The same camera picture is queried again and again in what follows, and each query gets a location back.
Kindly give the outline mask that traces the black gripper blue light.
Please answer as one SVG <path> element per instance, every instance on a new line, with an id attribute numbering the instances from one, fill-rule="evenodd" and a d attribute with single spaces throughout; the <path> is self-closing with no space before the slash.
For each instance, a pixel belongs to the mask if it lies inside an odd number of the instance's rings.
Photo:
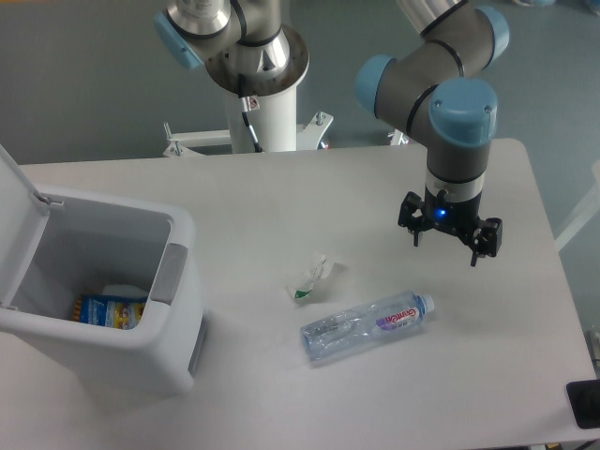
<path id="1" fill-rule="evenodd" d="M 470 265 L 475 267 L 479 259 L 495 258 L 503 240 L 503 221 L 500 218 L 480 220 L 481 197 L 482 192 L 479 192 L 465 202 L 444 200 L 438 204 L 438 198 L 428 188 L 424 202 L 416 193 L 409 191 L 401 203 L 397 225 L 408 230 L 415 247 L 419 246 L 422 233 L 432 229 L 457 237 L 463 244 L 470 244 Z"/>

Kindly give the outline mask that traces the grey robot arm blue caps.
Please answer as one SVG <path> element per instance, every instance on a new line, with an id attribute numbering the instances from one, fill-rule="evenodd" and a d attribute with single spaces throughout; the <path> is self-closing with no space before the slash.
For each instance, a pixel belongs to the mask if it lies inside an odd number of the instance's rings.
<path id="1" fill-rule="evenodd" d="M 355 95 L 385 124 L 427 151 L 423 195 L 409 193 L 398 223 L 414 238 L 457 237 L 474 260 L 495 256 L 503 223 L 479 205 L 498 99 L 478 74 L 506 49 L 509 29 L 491 7 L 467 1 L 403 1 L 422 45 L 403 59 L 376 55 L 360 68 Z M 154 19 L 184 67 L 205 67 L 226 94 L 236 153 L 295 151 L 296 88 L 308 72 L 305 41 L 278 1 L 171 1 Z"/>

